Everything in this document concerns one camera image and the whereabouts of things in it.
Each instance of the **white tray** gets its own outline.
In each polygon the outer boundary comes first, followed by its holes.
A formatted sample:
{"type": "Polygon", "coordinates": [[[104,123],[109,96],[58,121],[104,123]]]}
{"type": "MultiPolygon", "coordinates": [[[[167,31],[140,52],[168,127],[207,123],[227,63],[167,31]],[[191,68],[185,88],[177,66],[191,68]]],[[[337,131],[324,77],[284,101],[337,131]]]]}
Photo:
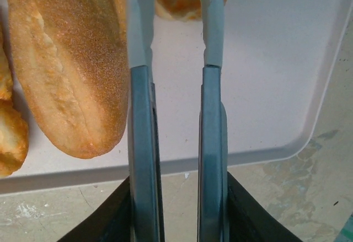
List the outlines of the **white tray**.
{"type": "MultiPolygon", "coordinates": [[[[6,21],[6,0],[0,3],[6,21]]],[[[285,159],[306,145],[351,4],[352,0],[228,0],[222,101],[228,116],[229,165],[285,159]]],[[[197,169],[201,32],[201,23],[156,18],[153,73],[164,174],[197,169]]],[[[18,83],[14,90],[15,105],[29,122],[30,151],[19,171],[0,181],[0,194],[128,175],[126,135],[102,157],[69,157],[39,130],[18,83]]]]}

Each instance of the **metal tongs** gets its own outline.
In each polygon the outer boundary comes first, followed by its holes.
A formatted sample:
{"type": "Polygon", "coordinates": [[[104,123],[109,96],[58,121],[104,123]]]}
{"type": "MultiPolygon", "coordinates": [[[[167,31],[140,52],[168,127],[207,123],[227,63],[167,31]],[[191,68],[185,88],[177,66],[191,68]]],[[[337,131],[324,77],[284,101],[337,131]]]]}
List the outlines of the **metal tongs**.
{"type": "MultiPolygon", "coordinates": [[[[156,92],[152,77],[155,0],[128,0],[131,72],[129,166],[134,241],[164,241],[156,92]]],[[[200,114],[198,241],[228,241],[227,129],[221,103],[223,0],[201,0],[204,24],[200,114]]]]}

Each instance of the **concrete floor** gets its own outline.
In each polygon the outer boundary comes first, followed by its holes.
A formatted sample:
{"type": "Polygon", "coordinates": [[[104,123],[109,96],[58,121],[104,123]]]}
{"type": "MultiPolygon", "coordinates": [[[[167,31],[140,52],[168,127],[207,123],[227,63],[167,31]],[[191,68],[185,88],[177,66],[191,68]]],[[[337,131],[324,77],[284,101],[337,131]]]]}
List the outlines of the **concrete floor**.
{"type": "MultiPolygon", "coordinates": [[[[334,241],[353,212],[352,135],[353,18],[309,145],[288,160],[229,171],[300,239],[334,241]]],[[[196,241],[197,173],[162,181],[167,241],[196,241]]],[[[2,196],[0,241],[57,241],[119,183],[2,196]]]]}

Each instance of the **tongs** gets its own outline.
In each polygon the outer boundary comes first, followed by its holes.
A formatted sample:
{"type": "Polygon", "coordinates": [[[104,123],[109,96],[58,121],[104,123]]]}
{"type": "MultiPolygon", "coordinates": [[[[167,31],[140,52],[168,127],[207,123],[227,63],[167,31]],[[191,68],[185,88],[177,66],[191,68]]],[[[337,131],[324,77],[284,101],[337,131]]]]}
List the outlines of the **tongs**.
{"type": "MultiPolygon", "coordinates": [[[[129,165],[135,241],[164,241],[156,93],[152,77],[155,0],[128,0],[131,71],[129,165]]],[[[201,0],[204,24],[199,150],[199,241],[227,241],[227,129],[221,103],[223,0],[201,0]]]]}

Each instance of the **white plastic tray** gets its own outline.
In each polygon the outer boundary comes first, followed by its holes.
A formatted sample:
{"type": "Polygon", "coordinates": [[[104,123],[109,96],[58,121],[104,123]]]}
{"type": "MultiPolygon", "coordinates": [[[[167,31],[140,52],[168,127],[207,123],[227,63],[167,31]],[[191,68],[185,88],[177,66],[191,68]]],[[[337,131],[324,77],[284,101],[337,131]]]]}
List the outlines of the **white plastic tray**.
{"type": "MultiPolygon", "coordinates": [[[[6,21],[6,0],[0,3],[6,21]]],[[[228,116],[229,165],[285,159],[306,145],[351,4],[352,0],[228,0],[222,100],[228,116]]],[[[197,169],[201,32],[201,23],[156,18],[153,73],[164,174],[197,169]]],[[[102,157],[69,157],[39,130],[18,83],[14,89],[15,105],[29,122],[30,151],[19,171],[0,181],[0,194],[128,175],[126,135],[102,157]]]]}

